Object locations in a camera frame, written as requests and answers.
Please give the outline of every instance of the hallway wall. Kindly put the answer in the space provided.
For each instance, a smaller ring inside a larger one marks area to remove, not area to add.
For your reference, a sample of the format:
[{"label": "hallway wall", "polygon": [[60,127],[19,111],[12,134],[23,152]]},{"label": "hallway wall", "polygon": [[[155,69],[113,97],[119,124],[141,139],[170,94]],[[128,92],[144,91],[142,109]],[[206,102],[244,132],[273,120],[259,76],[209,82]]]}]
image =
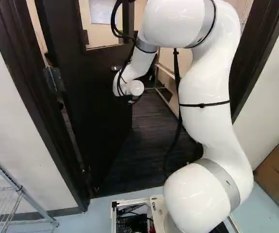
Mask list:
[{"label": "hallway wall", "polygon": [[[0,161],[46,209],[76,207],[0,53]],[[10,186],[0,175],[0,187]],[[26,202],[19,212],[34,211]]]}]

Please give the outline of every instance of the white wall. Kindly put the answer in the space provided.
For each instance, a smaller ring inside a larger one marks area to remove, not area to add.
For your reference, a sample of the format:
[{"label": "white wall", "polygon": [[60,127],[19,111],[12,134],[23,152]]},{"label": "white wall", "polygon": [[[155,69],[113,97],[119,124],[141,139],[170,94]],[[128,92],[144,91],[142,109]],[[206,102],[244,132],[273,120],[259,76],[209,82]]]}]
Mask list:
[{"label": "white wall", "polygon": [[[142,16],[147,0],[135,1],[135,15],[134,15],[134,29],[139,30],[142,22]],[[109,24],[91,24],[89,0],[79,0],[82,27],[87,30],[89,37],[89,48],[95,48],[100,46],[108,46],[118,44],[118,38],[116,38]],[[122,30],[122,6],[119,7],[117,12],[117,27]]]},{"label": "white wall", "polygon": [[44,36],[42,33],[36,5],[34,3],[34,0],[26,0],[26,3],[27,3],[28,10],[29,10],[29,14],[31,16],[34,32],[37,37],[38,45],[39,45],[43,60],[44,60],[45,64],[48,65],[48,62],[44,56],[44,54],[46,52],[48,52],[48,48],[47,48],[46,41],[44,40]]},{"label": "white wall", "polygon": [[[46,209],[77,206],[43,143],[0,53],[0,161]],[[9,186],[0,176],[0,186]],[[27,205],[20,211],[33,211]]]},{"label": "white wall", "polygon": [[234,128],[253,169],[279,142],[279,37]]}]

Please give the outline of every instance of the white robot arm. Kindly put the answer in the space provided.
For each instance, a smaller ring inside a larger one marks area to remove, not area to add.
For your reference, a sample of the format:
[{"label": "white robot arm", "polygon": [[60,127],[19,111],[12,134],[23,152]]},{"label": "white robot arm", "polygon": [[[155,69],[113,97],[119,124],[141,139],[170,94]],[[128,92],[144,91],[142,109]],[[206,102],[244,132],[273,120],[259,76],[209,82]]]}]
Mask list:
[{"label": "white robot arm", "polygon": [[[229,73],[240,33],[236,11],[222,0],[149,0],[132,61],[122,73],[123,93],[139,96],[144,87],[134,79],[148,71],[158,47],[192,48],[192,67],[180,82],[179,100],[183,125],[203,144],[204,155],[164,185],[178,232],[208,233],[253,187],[252,169],[230,117]],[[117,79],[118,74],[113,91],[119,96]]]}]

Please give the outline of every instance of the door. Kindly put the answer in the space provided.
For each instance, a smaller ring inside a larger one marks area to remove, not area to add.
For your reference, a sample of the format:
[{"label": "door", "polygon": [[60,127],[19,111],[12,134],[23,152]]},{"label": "door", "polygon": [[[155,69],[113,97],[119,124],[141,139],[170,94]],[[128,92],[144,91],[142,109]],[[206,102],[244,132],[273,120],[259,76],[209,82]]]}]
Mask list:
[{"label": "door", "polygon": [[45,67],[26,1],[0,0],[0,52],[42,140],[79,209],[86,211],[89,183],[81,171]]},{"label": "door", "polygon": [[[65,84],[65,104],[82,160],[97,191],[131,129],[129,97],[116,98],[112,92],[112,66],[124,63],[131,44],[86,49],[78,0],[35,3],[49,55]],[[133,18],[133,3],[126,1],[124,33],[133,33]]]}]

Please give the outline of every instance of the light blue floor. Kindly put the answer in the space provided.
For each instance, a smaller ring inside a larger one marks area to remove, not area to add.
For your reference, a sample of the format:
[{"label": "light blue floor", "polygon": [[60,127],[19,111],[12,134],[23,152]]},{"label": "light blue floor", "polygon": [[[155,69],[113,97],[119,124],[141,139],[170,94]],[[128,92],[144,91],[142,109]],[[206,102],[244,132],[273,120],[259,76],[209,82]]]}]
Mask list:
[{"label": "light blue floor", "polygon": [[256,183],[233,216],[244,233],[279,233],[279,207]]},{"label": "light blue floor", "polygon": [[[147,198],[161,194],[162,187],[91,200],[87,213],[58,217],[55,233],[110,233],[113,200]],[[279,233],[279,207],[255,184],[250,197],[233,213],[243,233]]]},{"label": "light blue floor", "polygon": [[111,233],[110,207],[113,200],[148,198],[162,194],[163,187],[92,199],[85,214],[58,217],[55,233]]}]

